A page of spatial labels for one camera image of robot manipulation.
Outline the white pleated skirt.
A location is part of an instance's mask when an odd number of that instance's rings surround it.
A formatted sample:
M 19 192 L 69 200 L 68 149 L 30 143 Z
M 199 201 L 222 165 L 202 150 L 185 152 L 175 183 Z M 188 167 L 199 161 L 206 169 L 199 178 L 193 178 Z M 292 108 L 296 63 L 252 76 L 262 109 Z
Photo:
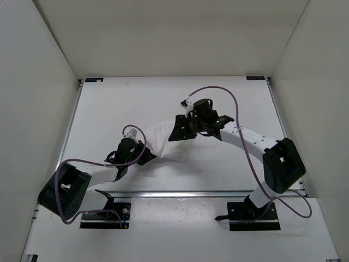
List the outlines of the white pleated skirt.
M 174 121 L 164 121 L 146 129 L 144 134 L 147 140 L 147 148 L 151 154 L 159 158 L 184 162 L 189 157 L 193 141 L 169 141 L 174 126 Z

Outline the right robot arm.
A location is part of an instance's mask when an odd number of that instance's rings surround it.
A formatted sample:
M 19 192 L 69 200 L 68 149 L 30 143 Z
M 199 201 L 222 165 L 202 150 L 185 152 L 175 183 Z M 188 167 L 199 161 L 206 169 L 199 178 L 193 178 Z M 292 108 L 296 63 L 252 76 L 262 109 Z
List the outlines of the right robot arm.
M 237 223 L 261 219 L 273 201 L 305 174 L 305 166 L 291 139 L 272 139 L 244 128 L 238 117 L 218 115 L 211 99 L 195 103 L 185 99 L 181 106 L 185 114 L 176 116 L 170 142 L 195 139 L 197 135 L 214 137 L 242 149 L 248 163 L 255 157 L 263 165 L 264 180 L 256 180 L 257 188 L 245 198 L 241 211 L 235 211 Z

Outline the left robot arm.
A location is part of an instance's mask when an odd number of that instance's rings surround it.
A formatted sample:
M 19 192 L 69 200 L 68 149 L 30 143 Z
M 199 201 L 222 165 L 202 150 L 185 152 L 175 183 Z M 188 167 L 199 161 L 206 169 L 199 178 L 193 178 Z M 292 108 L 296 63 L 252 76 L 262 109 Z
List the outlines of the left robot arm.
M 38 195 L 38 203 L 70 224 L 82 212 L 96 211 L 101 217 L 119 215 L 107 193 L 88 188 L 123 178 L 133 164 L 139 166 L 152 161 L 153 154 L 147 142 L 123 138 L 117 149 L 110 152 L 104 164 L 82 159 L 68 159 L 61 163 Z

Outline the right corner marker tag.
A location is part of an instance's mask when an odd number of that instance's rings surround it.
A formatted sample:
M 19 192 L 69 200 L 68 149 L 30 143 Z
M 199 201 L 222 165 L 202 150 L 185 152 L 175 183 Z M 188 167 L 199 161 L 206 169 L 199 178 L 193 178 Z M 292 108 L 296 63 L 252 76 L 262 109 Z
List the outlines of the right corner marker tag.
M 264 76 L 246 76 L 246 79 L 248 81 L 264 81 L 265 77 Z

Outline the corner marker tag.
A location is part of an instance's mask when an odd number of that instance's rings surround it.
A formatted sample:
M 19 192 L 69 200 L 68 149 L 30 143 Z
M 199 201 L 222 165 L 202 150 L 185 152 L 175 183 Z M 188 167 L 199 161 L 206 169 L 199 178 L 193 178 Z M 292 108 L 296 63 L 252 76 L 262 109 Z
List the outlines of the corner marker tag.
M 104 78 L 85 78 L 85 82 L 103 82 Z
M 264 81 L 265 77 L 264 76 L 246 76 L 246 79 L 248 81 Z

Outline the left corner marker tag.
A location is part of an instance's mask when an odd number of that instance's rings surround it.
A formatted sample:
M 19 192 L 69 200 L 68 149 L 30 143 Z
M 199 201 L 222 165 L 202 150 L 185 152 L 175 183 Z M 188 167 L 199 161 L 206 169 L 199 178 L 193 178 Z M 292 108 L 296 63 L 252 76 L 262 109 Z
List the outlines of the left corner marker tag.
M 104 78 L 85 78 L 85 82 L 103 82 Z

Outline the aluminium front table rail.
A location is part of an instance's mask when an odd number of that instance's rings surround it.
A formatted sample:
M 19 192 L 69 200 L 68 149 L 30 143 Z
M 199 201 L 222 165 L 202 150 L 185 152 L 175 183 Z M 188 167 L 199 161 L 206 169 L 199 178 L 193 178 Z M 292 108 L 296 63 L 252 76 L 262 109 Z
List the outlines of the aluminium front table rail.
M 252 191 L 106 191 L 113 198 L 245 198 Z

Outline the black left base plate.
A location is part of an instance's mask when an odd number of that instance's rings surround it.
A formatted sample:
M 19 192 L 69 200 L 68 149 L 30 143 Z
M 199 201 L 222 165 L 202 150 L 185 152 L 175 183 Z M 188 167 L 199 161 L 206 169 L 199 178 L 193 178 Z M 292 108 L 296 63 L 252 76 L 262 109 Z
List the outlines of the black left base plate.
M 111 198 L 104 210 L 113 210 L 119 216 L 114 212 L 85 213 L 81 217 L 80 229 L 129 229 L 131 198 Z

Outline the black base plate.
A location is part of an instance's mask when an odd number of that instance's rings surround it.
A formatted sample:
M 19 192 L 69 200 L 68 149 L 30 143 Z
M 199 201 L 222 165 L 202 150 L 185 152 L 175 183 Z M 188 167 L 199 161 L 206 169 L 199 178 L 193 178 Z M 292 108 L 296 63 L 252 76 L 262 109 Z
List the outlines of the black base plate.
M 113 210 L 119 216 L 114 212 L 85 213 L 81 217 L 80 229 L 129 229 L 131 198 L 111 198 L 104 210 Z
M 230 231 L 278 231 L 281 230 L 274 203 L 254 211 L 245 202 L 228 202 Z

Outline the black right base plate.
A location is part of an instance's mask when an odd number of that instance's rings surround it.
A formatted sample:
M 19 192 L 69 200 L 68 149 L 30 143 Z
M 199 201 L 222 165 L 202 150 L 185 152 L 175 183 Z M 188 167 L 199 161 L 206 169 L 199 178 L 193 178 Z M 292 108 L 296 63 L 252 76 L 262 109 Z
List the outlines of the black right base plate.
M 278 231 L 281 230 L 274 203 L 254 211 L 245 202 L 228 202 L 230 231 Z

